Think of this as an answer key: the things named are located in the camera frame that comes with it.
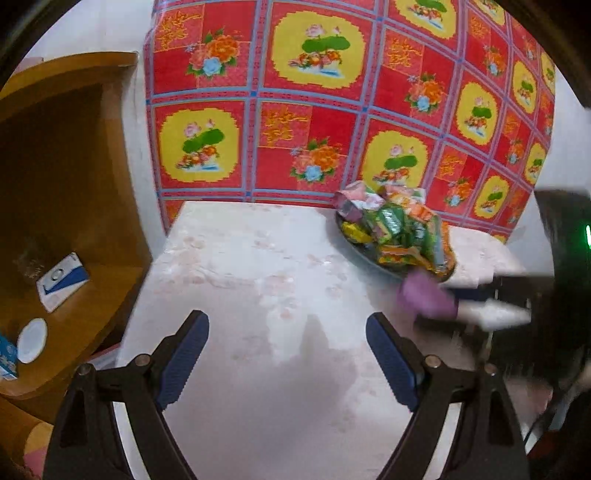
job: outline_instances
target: white dish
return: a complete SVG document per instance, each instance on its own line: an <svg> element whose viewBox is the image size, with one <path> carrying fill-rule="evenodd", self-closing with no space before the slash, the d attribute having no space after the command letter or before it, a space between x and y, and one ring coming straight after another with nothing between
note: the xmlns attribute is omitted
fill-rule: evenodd
<svg viewBox="0 0 591 480"><path fill-rule="evenodd" d="M17 340L17 357L24 364L37 359L45 348L47 341L47 324L43 319L31 320L22 329Z"/></svg>

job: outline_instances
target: white wall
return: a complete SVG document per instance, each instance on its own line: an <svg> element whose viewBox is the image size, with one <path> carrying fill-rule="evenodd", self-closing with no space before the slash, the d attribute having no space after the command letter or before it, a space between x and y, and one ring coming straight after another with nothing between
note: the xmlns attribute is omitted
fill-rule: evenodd
<svg viewBox="0 0 591 480"><path fill-rule="evenodd" d="M27 57L45 61L91 51L136 51L138 67L123 98L123 125L129 172L139 218L152 256L163 249L165 235L154 187L145 114L144 38L151 27L152 0L82 0L53 25Z"/></svg>
<svg viewBox="0 0 591 480"><path fill-rule="evenodd" d="M591 190L591 110L585 110L560 72L556 72L552 143L536 188ZM507 242L528 271L553 273L550 244L533 196Z"/></svg>

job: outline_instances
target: blue carton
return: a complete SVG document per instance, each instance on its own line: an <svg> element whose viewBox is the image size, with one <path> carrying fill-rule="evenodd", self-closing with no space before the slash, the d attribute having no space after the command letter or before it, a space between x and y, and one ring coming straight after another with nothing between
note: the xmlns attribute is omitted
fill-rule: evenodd
<svg viewBox="0 0 591 480"><path fill-rule="evenodd" d="M16 380L17 347L0 335L0 375L4 380Z"/></svg>

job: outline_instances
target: green candy wrapper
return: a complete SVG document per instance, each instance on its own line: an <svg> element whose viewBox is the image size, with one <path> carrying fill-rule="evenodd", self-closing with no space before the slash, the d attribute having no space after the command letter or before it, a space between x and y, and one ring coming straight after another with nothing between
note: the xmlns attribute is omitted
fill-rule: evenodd
<svg viewBox="0 0 591 480"><path fill-rule="evenodd" d="M405 218L402 207L390 203L375 212L366 210L363 213L365 224L380 245L401 245L400 236L405 233Z"/></svg>

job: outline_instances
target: white box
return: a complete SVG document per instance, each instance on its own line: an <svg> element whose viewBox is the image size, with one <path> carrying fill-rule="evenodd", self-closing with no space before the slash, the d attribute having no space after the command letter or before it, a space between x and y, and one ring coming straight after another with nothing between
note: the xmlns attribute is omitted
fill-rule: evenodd
<svg viewBox="0 0 591 480"><path fill-rule="evenodd" d="M51 313L88 280L88 272L72 252L37 280L39 299Z"/></svg>

